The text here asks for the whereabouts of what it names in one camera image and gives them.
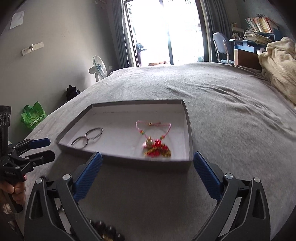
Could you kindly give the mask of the left hand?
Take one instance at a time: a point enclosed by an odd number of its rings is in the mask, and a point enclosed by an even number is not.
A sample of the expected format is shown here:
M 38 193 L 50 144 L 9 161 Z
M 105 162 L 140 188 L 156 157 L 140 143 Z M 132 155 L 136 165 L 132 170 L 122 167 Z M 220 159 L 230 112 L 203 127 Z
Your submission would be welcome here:
M 13 197 L 13 200 L 20 205 L 24 205 L 26 201 L 26 186 L 25 182 L 19 182 L 15 185 L 11 185 L 5 181 L 1 181 L 0 184 L 1 189 L 1 204 L 8 203 L 5 192 L 8 194 L 11 194 Z

